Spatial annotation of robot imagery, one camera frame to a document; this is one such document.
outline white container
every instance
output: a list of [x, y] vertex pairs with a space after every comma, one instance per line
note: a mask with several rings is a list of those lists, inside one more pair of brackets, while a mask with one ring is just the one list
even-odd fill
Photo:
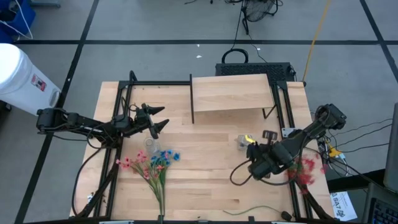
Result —
[[0, 100], [36, 115], [53, 108], [60, 89], [29, 60], [19, 48], [0, 44]]

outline wooden table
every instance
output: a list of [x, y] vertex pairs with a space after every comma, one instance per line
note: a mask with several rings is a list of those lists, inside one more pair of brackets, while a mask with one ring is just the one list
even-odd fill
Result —
[[[94, 119], [109, 121], [114, 108], [118, 82], [103, 82], [99, 93]], [[295, 125], [304, 128], [312, 122], [307, 97], [302, 83], [288, 83]], [[280, 92], [284, 108], [283, 94]], [[292, 200], [289, 185], [271, 186], [251, 179], [246, 185], [238, 187], [229, 181], [231, 171], [246, 160], [245, 152], [236, 148], [239, 134], [251, 134], [259, 142], [263, 130], [278, 132], [280, 128], [276, 110], [265, 120], [261, 109], [215, 111], [214, 113], [195, 113], [195, 124], [191, 122], [190, 87], [187, 86], [135, 86], [130, 103], [147, 103], [151, 106], [165, 106], [165, 109], [152, 117], [154, 122], [170, 119], [159, 135], [162, 149], [173, 149], [181, 153], [181, 160], [174, 162], [168, 170], [166, 181], [165, 220], [248, 220], [254, 216], [256, 221], [280, 220], [280, 214], [258, 208], [243, 215], [231, 216], [223, 210], [237, 213], [258, 205], [268, 205], [292, 214]], [[286, 126], [287, 114], [283, 110]], [[144, 149], [144, 139], [148, 132], [125, 138], [122, 157], [135, 157], [137, 151]], [[315, 141], [308, 144], [317, 148]], [[87, 146], [84, 160], [95, 150]], [[321, 172], [322, 162], [315, 153], [304, 150], [303, 157], [316, 161], [313, 174], [315, 183], [308, 186], [317, 202], [333, 216], [325, 175]], [[95, 156], [82, 170], [76, 190], [76, 209], [80, 211], [87, 204], [87, 196], [98, 188], [104, 151]], [[242, 167], [235, 175], [236, 182], [249, 175]], [[285, 174], [272, 175], [269, 181], [283, 182]], [[101, 209], [104, 214], [108, 191]], [[298, 193], [301, 215], [305, 216], [302, 196]], [[113, 203], [112, 219], [156, 220], [159, 214], [158, 203], [148, 185], [131, 171], [119, 171]]]

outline white paper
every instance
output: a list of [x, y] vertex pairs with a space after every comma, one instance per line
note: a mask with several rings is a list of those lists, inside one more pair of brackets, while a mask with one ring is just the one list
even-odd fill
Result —
[[341, 221], [348, 221], [357, 218], [353, 204], [349, 199], [347, 192], [338, 192], [330, 194], [331, 204], [335, 217]]

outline white cable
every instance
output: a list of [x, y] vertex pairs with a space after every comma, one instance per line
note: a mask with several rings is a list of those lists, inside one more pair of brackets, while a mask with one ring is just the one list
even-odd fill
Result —
[[33, 39], [33, 35], [32, 35], [32, 32], [30, 31], [29, 26], [27, 25], [27, 22], [26, 22], [26, 19], [25, 19], [25, 16], [24, 16], [24, 12], [22, 12], [21, 5], [19, 4], [18, 0], [15, 0], [15, 2], [17, 3], [17, 5], [18, 5], [18, 7], [19, 7], [19, 11], [21, 12], [22, 18], [23, 18], [23, 20], [24, 20], [24, 22], [25, 22], [25, 25], [26, 25], [26, 27], [27, 27], [27, 30], [29, 31], [30, 37], [26, 36], [25, 34], [19, 32], [19, 30], [17, 30], [17, 29], [15, 29], [15, 28], [13, 28], [12, 26], [8, 25], [7, 22], [4, 22], [4, 21], [0, 21], [0, 22], [3, 23], [4, 25], [10, 27], [11, 29], [13, 29], [15, 32], [18, 33], [18, 35], [22, 35], [22, 36], [24, 36], [24, 37], [26, 37], [26, 38], [32, 40], [32, 39]]

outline floor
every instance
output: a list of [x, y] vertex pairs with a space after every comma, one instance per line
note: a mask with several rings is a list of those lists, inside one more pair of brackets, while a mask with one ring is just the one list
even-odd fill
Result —
[[[101, 82], [126, 80], [130, 70], [139, 80], [213, 75], [216, 63], [231, 48], [240, 8], [222, 0], [213, 4], [206, 0], [191, 4], [184, 0], [60, 2], [59, 9], [35, 8], [35, 40], [22, 40], [17, 46], [67, 93], [63, 107], [88, 117], [94, 114]], [[261, 56], [268, 62], [290, 62], [301, 80], [325, 4], [326, 0], [285, 0], [274, 17], [249, 23], [251, 37], [263, 40], [263, 44], [256, 42]], [[398, 101], [397, 7], [395, 0], [382, 4], [378, 0], [332, 1], [318, 38], [323, 41], [314, 48], [306, 79], [311, 110], [334, 103], [348, 117], [345, 130], [391, 118]], [[249, 39], [242, 27], [238, 39]], [[245, 43], [236, 47], [247, 50], [249, 62], [262, 62], [250, 42]], [[231, 63], [242, 61], [239, 54], [227, 58]], [[35, 122], [35, 116], [17, 108], [1, 118], [1, 223], [14, 222], [42, 148], [44, 136], [36, 134]], [[381, 126], [339, 135], [337, 141], [346, 142]], [[386, 128], [340, 149], [388, 140]], [[25, 222], [68, 217], [84, 149], [83, 142], [52, 140]], [[346, 154], [348, 164], [360, 172], [382, 169], [386, 156], [385, 146]], [[327, 177], [337, 175], [330, 170]], [[349, 194], [361, 217], [364, 192]]]

